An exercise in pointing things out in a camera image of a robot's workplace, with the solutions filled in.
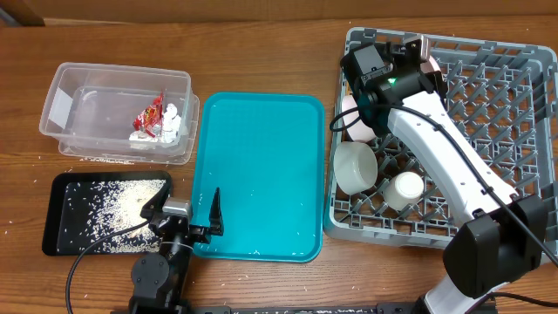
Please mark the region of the white napkin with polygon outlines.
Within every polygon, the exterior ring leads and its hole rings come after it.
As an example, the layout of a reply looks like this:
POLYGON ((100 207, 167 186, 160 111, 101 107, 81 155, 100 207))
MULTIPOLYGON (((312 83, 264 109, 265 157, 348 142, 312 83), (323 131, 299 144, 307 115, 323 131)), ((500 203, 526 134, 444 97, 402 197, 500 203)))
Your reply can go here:
POLYGON ((178 138, 180 123, 181 116, 178 114, 177 107, 173 103, 169 103, 163 106, 162 127, 156 138, 152 138, 144 132, 134 130, 128 139, 131 141, 171 143, 178 138))

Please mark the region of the red foil wrapper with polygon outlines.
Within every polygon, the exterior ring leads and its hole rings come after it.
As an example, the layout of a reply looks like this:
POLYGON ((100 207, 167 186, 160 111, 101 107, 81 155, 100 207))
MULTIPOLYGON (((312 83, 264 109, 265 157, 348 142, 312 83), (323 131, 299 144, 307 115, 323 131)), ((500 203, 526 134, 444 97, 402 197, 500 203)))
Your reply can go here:
POLYGON ((135 131, 144 132, 152 138, 159 135, 163 120, 163 100, 164 93, 161 92, 152 104, 136 117, 133 122, 135 131))

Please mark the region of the grey bowl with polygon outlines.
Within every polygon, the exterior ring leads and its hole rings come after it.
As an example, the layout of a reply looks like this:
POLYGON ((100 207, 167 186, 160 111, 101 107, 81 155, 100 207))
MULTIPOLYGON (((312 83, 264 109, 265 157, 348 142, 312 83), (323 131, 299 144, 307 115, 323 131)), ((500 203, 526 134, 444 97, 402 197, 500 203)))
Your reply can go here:
POLYGON ((347 195, 355 195, 375 185, 378 160, 367 144, 344 141, 334 152, 333 170, 339 188, 347 195))

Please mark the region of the pink bowl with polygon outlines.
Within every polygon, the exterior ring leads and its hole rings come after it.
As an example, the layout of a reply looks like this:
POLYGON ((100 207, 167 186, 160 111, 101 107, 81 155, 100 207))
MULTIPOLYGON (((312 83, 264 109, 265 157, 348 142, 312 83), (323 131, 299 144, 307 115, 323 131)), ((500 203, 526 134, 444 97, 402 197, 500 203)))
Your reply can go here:
MULTIPOLYGON (((357 103, 351 95, 346 95, 343 97, 341 103, 341 112, 344 113, 350 109, 356 108, 357 103)), ((353 123, 353 125, 346 128, 346 132, 349 137, 356 142, 369 142, 376 138, 376 134, 373 129, 368 127, 359 116, 359 112, 355 111, 352 113, 347 113, 343 116, 343 122, 345 125, 353 123)))

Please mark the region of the white cup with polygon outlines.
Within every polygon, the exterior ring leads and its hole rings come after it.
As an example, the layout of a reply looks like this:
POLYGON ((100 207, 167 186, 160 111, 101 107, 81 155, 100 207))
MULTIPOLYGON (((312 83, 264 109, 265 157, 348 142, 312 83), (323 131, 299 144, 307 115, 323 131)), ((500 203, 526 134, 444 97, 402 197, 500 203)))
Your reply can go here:
POLYGON ((397 211, 416 204, 424 192, 422 178, 413 172, 403 172, 392 178, 383 192, 384 201, 397 211))

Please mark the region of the white plate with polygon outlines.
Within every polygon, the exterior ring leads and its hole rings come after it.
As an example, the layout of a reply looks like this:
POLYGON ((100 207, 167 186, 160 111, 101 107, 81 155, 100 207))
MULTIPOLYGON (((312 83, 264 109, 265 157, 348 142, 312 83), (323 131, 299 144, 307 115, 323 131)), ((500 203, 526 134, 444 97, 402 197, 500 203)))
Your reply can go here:
POLYGON ((440 66, 433 56, 430 56, 426 62, 421 65, 424 73, 440 72, 440 66))

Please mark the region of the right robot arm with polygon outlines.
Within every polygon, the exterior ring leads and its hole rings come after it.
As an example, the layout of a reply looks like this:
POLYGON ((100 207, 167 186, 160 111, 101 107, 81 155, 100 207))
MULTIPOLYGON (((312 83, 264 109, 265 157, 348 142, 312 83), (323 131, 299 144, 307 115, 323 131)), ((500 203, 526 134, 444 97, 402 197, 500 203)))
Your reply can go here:
POLYGON ((355 102, 354 120, 377 136, 402 140, 453 210, 458 231, 443 253, 446 276, 418 299, 415 312, 478 311, 550 256, 544 201, 518 195, 453 124, 446 83, 425 40, 361 44, 340 66, 355 102))

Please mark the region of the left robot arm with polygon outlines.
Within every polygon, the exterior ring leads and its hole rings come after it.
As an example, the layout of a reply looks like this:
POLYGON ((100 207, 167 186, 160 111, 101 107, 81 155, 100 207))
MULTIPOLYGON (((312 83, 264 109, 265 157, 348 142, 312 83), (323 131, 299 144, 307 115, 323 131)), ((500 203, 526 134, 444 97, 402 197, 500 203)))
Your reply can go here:
POLYGON ((224 234, 221 213, 221 190, 214 191, 207 226, 192 223, 192 206, 185 200, 170 196, 172 184, 167 182, 141 208, 143 222, 104 235, 90 244, 73 263, 65 284, 65 306, 73 312, 71 283, 82 258, 101 243, 124 236, 145 226, 160 238, 160 249, 140 257, 133 265, 133 295, 129 313, 188 313, 188 303, 181 299, 182 288, 196 243, 211 243, 212 236, 224 234))

